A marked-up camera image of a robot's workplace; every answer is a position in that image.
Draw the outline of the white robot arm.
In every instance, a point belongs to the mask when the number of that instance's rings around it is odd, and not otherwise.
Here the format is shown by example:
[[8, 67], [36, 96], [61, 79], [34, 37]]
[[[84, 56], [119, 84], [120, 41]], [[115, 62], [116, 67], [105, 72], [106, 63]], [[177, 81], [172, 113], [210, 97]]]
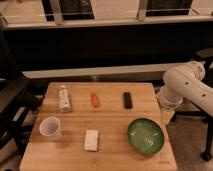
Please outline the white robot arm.
[[213, 117], [213, 88], [202, 82], [204, 77], [204, 66], [197, 61], [187, 62], [164, 72], [164, 85], [156, 94], [163, 124], [170, 122], [183, 99]]

